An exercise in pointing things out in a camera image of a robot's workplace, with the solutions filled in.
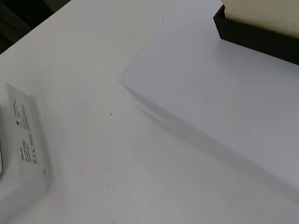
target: white surface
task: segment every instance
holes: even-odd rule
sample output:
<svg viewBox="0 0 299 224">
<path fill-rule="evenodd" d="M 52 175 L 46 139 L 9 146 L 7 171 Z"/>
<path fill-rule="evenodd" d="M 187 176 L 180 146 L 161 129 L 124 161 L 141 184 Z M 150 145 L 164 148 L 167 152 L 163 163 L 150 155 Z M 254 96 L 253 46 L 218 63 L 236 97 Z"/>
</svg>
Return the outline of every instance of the white surface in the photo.
<svg viewBox="0 0 299 224">
<path fill-rule="evenodd" d="M 49 194 L 12 223 L 298 222 L 298 205 L 165 131 L 118 83 L 167 12 L 190 17 L 181 3 L 73 0 L 0 56 L 0 100 L 6 81 L 34 95 L 53 171 Z M 197 3 L 210 21 L 221 5 Z"/>
</svg>

